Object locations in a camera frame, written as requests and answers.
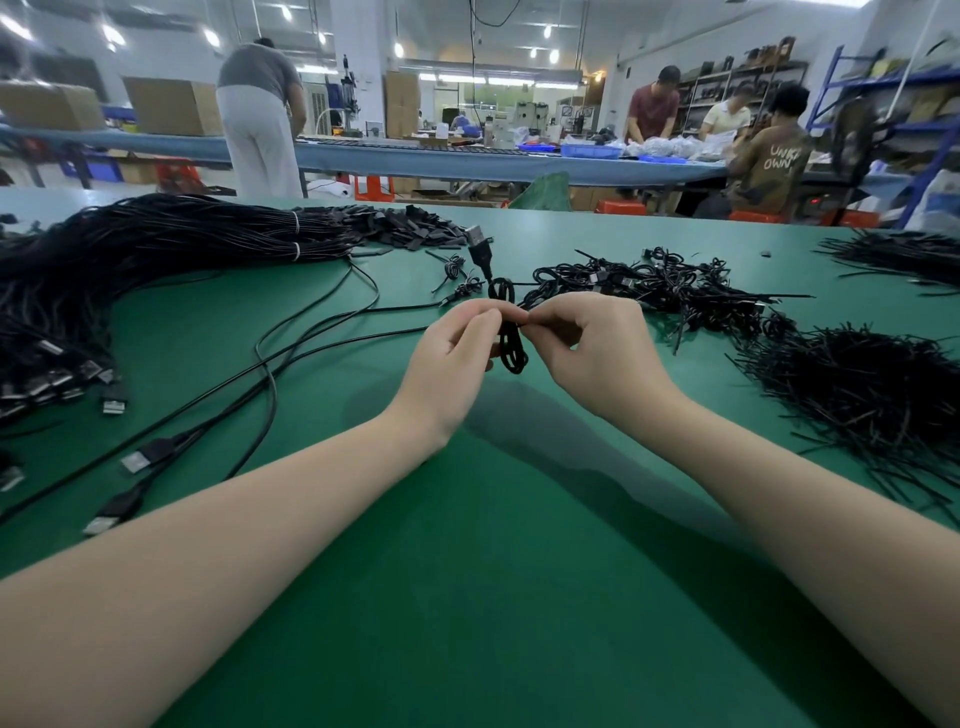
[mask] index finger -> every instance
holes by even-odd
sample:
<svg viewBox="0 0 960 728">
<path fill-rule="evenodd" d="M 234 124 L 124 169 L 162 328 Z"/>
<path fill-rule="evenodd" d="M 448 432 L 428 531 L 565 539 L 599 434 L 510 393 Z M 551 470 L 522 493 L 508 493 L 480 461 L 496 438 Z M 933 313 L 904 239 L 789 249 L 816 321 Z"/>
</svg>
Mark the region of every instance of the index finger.
<svg viewBox="0 0 960 728">
<path fill-rule="evenodd" d="M 470 321 L 492 308 L 500 311 L 504 321 L 512 321 L 518 326 L 527 323 L 529 314 L 519 306 L 497 299 L 472 299 L 455 305 L 430 328 L 447 341 L 456 341 Z"/>
<path fill-rule="evenodd" d="M 544 326 L 559 319 L 586 328 L 590 310 L 600 296 L 599 293 L 589 291 L 562 293 L 531 310 L 530 323 Z"/>
</svg>

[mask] white shirt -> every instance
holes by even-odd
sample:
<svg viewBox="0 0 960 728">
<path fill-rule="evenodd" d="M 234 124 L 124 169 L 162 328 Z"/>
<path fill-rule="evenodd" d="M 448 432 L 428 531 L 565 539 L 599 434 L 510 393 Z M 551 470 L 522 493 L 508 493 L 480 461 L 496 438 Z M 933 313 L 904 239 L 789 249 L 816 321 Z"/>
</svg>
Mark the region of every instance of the white shirt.
<svg viewBox="0 0 960 728">
<path fill-rule="evenodd" d="M 730 108 L 726 101 L 714 104 L 707 116 L 704 117 L 704 124 L 712 124 L 712 133 L 733 132 L 741 127 L 750 126 L 750 110 L 744 107 L 737 113 L 730 113 Z"/>
</svg>

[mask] white pillar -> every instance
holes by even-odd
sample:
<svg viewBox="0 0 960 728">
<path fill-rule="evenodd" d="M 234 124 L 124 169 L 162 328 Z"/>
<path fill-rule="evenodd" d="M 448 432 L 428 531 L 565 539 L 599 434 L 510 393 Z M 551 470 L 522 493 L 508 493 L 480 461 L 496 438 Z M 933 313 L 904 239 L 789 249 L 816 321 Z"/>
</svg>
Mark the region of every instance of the white pillar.
<svg viewBox="0 0 960 728">
<path fill-rule="evenodd" d="M 383 77 L 393 54 L 393 17 L 388 23 L 386 0 L 330 0 L 337 67 L 344 71 L 344 55 L 356 77 L 360 112 L 355 126 L 386 121 L 383 108 Z"/>
</svg>

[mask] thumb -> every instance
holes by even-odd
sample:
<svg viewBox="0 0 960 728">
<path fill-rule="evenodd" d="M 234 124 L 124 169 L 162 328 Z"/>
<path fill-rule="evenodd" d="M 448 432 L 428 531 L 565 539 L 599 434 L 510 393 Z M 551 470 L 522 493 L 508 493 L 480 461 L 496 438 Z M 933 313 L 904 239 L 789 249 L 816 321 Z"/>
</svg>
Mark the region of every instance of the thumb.
<svg viewBox="0 0 960 728">
<path fill-rule="evenodd" d="M 496 308 L 491 308 L 479 316 L 474 316 L 467 324 L 467 328 L 464 329 L 457 346 L 453 348 L 451 356 L 455 356 L 457 363 L 460 365 L 467 365 L 476 361 L 478 366 L 480 365 L 479 362 L 483 362 L 483 365 L 486 366 L 490 359 L 493 339 L 500 330 L 501 321 L 503 321 L 503 317 Z"/>
<path fill-rule="evenodd" d="M 549 328 L 538 324 L 527 324 L 520 331 L 533 343 L 546 368 L 550 370 L 550 375 L 557 379 L 573 356 L 570 347 Z"/>
</svg>

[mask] green table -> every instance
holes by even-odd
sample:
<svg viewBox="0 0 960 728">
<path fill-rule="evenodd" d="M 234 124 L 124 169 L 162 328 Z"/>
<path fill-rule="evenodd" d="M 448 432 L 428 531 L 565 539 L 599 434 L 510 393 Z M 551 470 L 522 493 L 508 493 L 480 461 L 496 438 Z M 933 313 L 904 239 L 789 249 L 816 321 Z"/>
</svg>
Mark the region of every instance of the green table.
<svg viewBox="0 0 960 728">
<path fill-rule="evenodd" d="M 3 210 L 45 223 L 97 193 L 3 191 Z M 953 298 L 921 298 L 903 279 L 838 280 L 811 252 L 823 230 L 582 213 L 436 208 L 496 238 L 496 275 L 529 280 L 575 248 L 633 260 L 663 245 L 717 255 L 734 285 L 811 293 L 782 310 L 802 328 L 872 322 L 944 336 Z M 761 251 L 772 256 L 764 257 Z M 382 305 L 421 303 L 443 277 L 424 254 L 365 259 Z M 29 480 L 0 505 L 92 455 L 252 361 L 273 322 L 316 298 L 345 264 L 232 272 L 138 292 L 115 311 L 129 413 L 107 419 L 90 398 L 31 424 L 57 428 L 14 443 Z M 371 297 L 358 280 L 314 317 Z M 323 341 L 428 324 L 432 311 L 351 321 Z M 276 424 L 251 467 L 376 413 L 396 389 L 416 337 L 324 352 L 279 382 Z M 661 354 L 677 383 L 721 415 L 792 449 L 783 409 L 724 357 L 722 336 L 690 335 Z M 219 409 L 240 387 L 176 422 Z M 227 421 L 162 477 L 156 508 L 220 480 L 260 427 L 266 402 Z M 370 443 L 375 453 L 376 442 Z M 835 452 L 811 455 L 860 482 Z M 110 495 L 131 483 L 104 466 L 0 528 L 0 572 L 77 543 Z M 489 375 L 449 447 L 338 539 L 162 726 L 905 726 L 923 719 L 776 570 L 751 555 L 700 488 L 580 410 L 533 355 L 522 376 Z M 176 609 L 171 595 L 158 609 Z"/>
</svg>

